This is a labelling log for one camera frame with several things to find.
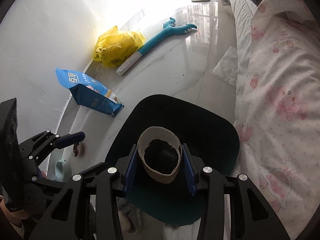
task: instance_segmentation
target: white wall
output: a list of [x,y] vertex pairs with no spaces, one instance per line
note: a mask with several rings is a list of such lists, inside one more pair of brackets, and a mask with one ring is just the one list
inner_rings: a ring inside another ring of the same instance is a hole
[[55,68],[83,71],[99,35],[155,0],[16,0],[0,24],[0,102],[18,100],[18,140],[54,131],[69,96]]

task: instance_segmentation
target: marble floor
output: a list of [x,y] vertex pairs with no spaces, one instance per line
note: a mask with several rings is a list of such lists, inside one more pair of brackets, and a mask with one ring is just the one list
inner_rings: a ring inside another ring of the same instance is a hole
[[[166,38],[123,76],[118,76],[115,69],[97,68],[96,79],[111,89],[125,107],[115,118],[80,107],[70,133],[86,134],[84,154],[74,158],[68,147],[62,157],[70,163],[73,174],[104,161],[133,108],[149,95],[177,97],[234,122],[236,89],[212,75],[228,48],[236,47],[235,19],[230,6],[222,6],[219,0],[162,0],[130,29],[141,31],[148,40],[162,30],[169,17],[176,19],[177,26],[193,23],[198,30]],[[162,223],[146,216],[142,215],[142,232],[125,235],[125,239],[163,239]]]

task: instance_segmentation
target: metal bolt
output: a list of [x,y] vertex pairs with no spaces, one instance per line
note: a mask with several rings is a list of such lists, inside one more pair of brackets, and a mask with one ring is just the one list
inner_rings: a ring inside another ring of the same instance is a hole
[[111,167],[111,168],[108,169],[108,172],[111,173],[111,174],[112,173],[116,173],[116,171],[117,171],[117,168],[115,168],[115,167]]
[[72,179],[73,179],[74,181],[81,180],[81,175],[80,175],[80,174],[76,174],[76,175],[74,175],[74,176],[72,177]]
[[210,167],[204,167],[204,168],[203,168],[203,171],[206,172],[206,173],[210,173],[210,172],[212,172],[212,168],[210,168]]
[[239,175],[239,179],[245,181],[245,180],[248,179],[248,177],[247,177],[247,175],[245,175],[245,174],[240,174],[240,175]]

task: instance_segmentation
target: blue bag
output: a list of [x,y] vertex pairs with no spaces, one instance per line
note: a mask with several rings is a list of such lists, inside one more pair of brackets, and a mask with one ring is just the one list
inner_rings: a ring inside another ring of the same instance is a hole
[[82,72],[57,67],[56,75],[60,85],[71,91],[78,105],[112,116],[124,107],[110,89]]

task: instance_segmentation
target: bed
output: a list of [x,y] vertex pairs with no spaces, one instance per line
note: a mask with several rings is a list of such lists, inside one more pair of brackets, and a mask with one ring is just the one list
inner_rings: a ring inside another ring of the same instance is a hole
[[303,0],[221,2],[236,20],[234,175],[251,178],[291,239],[312,239],[320,203],[319,26]]

